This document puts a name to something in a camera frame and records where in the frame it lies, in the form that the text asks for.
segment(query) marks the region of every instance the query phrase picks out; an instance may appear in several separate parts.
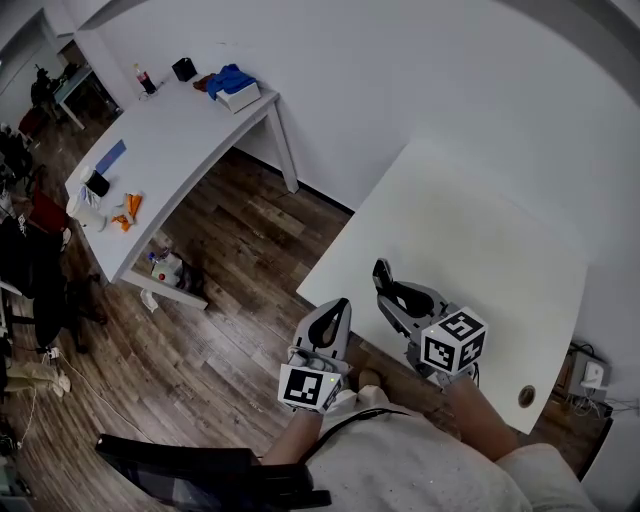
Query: round hole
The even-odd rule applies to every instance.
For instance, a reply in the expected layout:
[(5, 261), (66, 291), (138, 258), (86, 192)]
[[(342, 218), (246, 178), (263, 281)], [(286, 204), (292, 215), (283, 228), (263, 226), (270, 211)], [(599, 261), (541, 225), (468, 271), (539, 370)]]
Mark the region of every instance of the round hole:
[(535, 399), (536, 399), (536, 388), (534, 388), (533, 386), (523, 387), (522, 391), (520, 391), (520, 394), (518, 395), (518, 403), (520, 404), (520, 407), (522, 407), (523, 409), (526, 409), (527, 407), (529, 407)]

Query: white box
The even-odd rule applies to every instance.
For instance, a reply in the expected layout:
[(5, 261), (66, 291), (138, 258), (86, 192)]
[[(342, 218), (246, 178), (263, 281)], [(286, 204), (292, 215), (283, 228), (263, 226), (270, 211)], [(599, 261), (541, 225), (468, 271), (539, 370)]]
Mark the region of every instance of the white box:
[(261, 96), (258, 84), (255, 82), (234, 94), (227, 94), (224, 91), (218, 91), (216, 93), (217, 101), (231, 110), (233, 114), (254, 101), (259, 100)]
[(339, 373), (313, 370), (306, 366), (280, 366), (278, 400), (291, 407), (326, 412), (342, 388)]
[(482, 318), (470, 308), (462, 308), (422, 331), (420, 360), (455, 375), (482, 355), (487, 331)]

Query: black mug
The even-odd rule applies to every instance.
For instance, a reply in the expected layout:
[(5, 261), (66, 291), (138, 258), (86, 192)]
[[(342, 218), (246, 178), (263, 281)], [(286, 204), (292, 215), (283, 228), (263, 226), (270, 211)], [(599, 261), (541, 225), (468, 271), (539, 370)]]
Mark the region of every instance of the black mug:
[(80, 181), (97, 196), (104, 197), (109, 191), (109, 182), (95, 169), (85, 167), (80, 175)]

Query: office chair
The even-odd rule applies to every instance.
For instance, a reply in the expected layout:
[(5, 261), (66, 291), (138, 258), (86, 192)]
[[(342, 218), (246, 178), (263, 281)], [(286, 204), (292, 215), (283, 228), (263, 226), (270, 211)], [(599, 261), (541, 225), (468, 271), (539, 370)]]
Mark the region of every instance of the office chair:
[(0, 251), (0, 276), (15, 286), (27, 298), (33, 299), (33, 318), (13, 315), (9, 307), (6, 313), (9, 338), (13, 337), (13, 324), (35, 325), (36, 340), (45, 352), (60, 330), (71, 331), (76, 350), (86, 354), (88, 349), (80, 343), (79, 317), (104, 325), (105, 316), (92, 308), (89, 285), (100, 280), (99, 274), (91, 274), (84, 280), (68, 281), (62, 274), (58, 258), (60, 237), (52, 237), (27, 227), (25, 237), (15, 219), (8, 217), (0, 225), (0, 241), (11, 250)]

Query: table leg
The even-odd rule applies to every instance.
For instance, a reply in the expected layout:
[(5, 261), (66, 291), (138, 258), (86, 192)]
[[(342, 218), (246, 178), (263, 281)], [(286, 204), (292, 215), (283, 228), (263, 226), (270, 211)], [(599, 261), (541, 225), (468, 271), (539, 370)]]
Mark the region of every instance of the table leg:
[(278, 160), (280, 161), (280, 168), (284, 176), (284, 181), (287, 184), (287, 188), (290, 192), (298, 191), (298, 178), (296, 176), (296, 170), (293, 167), (293, 161), (291, 160), (291, 154), (287, 147), (287, 140), (284, 138), (284, 132), (282, 131), (282, 125), (280, 124), (280, 116), (276, 110), (275, 103), (269, 106), (267, 111), (267, 123), (271, 129), (271, 134), (276, 143), (278, 150)]
[(193, 295), (192, 293), (180, 290), (175, 286), (169, 286), (162, 281), (158, 281), (153, 277), (140, 274), (135, 270), (127, 270), (124, 274), (122, 274), (121, 279), (123, 281), (127, 281), (128, 283), (135, 284), (140, 288), (146, 288), (147, 290), (153, 293), (157, 293), (158, 295), (162, 295), (163, 297), (182, 302), (187, 306), (192, 306), (197, 309), (206, 309), (206, 307), (208, 306), (208, 302), (198, 297), (197, 295)]
[(60, 106), (62, 107), (62, 110), (64, 110), (67, 113), (67, 115), (71, 118), (71, 120), (74, 123), (76, 123), (81, 130), (84, 130), (84, 125), (80, 122), (80, 119), (78, 119), (76, 115), (73, 112), (71, 112), (71, 109), (67, 106), (67, 104), (64, 101), (60, 102)]

